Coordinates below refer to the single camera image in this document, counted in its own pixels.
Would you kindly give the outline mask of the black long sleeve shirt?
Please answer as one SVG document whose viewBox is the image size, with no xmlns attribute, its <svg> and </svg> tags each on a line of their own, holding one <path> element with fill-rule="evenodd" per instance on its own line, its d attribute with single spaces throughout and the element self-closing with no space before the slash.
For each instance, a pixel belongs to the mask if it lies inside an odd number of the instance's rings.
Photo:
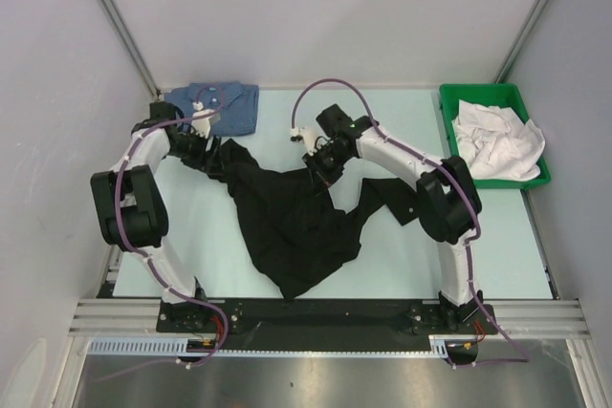
<svg viewBox="0 0 612 408">
<path fill-rule="evenodd" d="M 355 260 L 362 229 L 381 208 L 399 225 L 418 216 L 417 194 L 400 179 L 362 180 L 358 204 L 346 212 L 314 191 L 305 168 L 264 169 L 235 140 L 216 139 L 208 153 L 208 176 L 226 185 L 254 267 L 287 301 Z"/>
</svg>

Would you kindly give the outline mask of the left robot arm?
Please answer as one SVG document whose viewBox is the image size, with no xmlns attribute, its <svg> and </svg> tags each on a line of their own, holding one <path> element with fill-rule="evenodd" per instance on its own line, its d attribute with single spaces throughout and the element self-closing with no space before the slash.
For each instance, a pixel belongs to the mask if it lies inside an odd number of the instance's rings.
<svg viewBox="0 0 612 408">
<path fill-rule="evenodd" d="M 162 288 L 166 304 L 181 304 L 178 319 L 189 330 L 204 329 L 211 308 L 197 277 L 169 242 L 169 216 L 155 180 L 161 162 L 174 157 L 203 168 L 220 139 L 211 127 L 221 110 L 193 104 L 186 116 L 169 102 L 149 105 L 149 117 L 131 130 L 130 143 L 118 162 L 90 179 L 103 240 L 137 258 Z"/>
</svg>

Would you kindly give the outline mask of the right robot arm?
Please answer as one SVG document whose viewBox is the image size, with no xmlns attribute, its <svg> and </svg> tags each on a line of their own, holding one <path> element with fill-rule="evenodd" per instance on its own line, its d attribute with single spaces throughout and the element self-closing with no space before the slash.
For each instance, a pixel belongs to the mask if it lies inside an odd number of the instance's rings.
<svg viewBox="0 0 612 408">
<path fill-rule="evenodd" d="M 416 216 L 425 233 L 438 244 L 443 285 L 448 303 L 441 308 L 443 325 L 462 333 L 475 321 L 482 305 L 475 285 L 472 244 L 481 236 L 478 214 L 482 203 L 470 171 L 458 156 L 430 156 L 394 139 L 367 114 L 350 118 L 337 104 L 317 116 L 327 141 L 292 124 L 291 140 L 304 144 L 302 157 L 314 186 L 325 190 L 341 177 L 344 165 L 359 159 L 374 163 L 415 192 Z"/>
</svg>

